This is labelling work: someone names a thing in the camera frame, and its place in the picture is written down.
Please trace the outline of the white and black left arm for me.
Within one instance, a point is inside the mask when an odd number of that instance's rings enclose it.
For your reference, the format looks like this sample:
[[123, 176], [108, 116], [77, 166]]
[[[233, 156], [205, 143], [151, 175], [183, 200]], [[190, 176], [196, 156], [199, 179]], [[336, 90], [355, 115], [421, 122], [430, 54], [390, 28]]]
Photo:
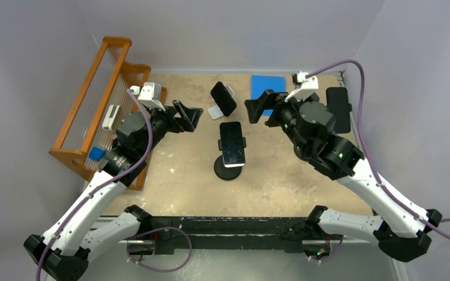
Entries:
[[88, 265], [109, 246], [155, 233], [152, 215], [132, 205], [108, 224], [93, 229], [107, 206], [139, 176], [154, 146], [168, 133], [193, 132], [203, 113], [174, 100], [171, 106], [126, 114], [112, 149], [68, 211], [42, 235], [30, 235], [25, 249], [42, 272], [56, 280], [79, 280]]

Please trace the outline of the black round-base phone stand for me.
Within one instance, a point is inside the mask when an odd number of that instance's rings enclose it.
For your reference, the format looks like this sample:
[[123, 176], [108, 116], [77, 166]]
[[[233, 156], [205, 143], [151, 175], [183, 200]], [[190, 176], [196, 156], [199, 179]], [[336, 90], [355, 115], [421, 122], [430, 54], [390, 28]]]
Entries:
[[246, 164], [245, 137], [237, 132], [222, 134], [219, 139], [219, 156], [214, 162], [214, 172], [219, 179], [231, 181], [241, 175]]

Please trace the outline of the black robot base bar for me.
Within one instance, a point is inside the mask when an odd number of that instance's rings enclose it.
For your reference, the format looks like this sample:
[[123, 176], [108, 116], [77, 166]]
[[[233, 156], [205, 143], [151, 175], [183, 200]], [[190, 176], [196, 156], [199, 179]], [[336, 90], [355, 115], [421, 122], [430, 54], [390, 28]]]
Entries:
[[316, 255], [340, 235], [324, 233], [305, 217], [171, 217], [144, 218], [133, 237], [155, 240], [157, 255], [176, 249], [279, 250]]

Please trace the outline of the black smartphone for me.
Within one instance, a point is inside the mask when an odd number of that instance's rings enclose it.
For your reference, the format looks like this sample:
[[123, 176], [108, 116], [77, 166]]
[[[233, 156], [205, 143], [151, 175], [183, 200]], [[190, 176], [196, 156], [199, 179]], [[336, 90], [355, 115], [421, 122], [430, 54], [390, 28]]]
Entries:
[[223, 122], [219, 126], [219, 131], [224, 166], [227, 168], [244, 166], [246, 156], [241, 123]]

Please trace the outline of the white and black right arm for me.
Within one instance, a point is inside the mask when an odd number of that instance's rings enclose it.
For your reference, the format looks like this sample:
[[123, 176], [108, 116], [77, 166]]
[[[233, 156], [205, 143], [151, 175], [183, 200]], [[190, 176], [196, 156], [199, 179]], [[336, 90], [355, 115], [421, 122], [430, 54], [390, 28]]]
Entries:
[[363, 152], [334, 133], [336, 117], [316, 94], [298, 101], [285, 92], [266, 90], [244, 105], [252, 124], [264, 111], [271, 111], [266, 126], [280, 127], [301, 160], [351, 190], [376, 212], [363, 216], [318, 205], [306, 219], [310, 237], [336, 234], [375, 242], [382, 252], [401, 262], [427, 253], [432, 242], [429, 232], [439, 225], [441, 213], [415, 205], [373, 173]]

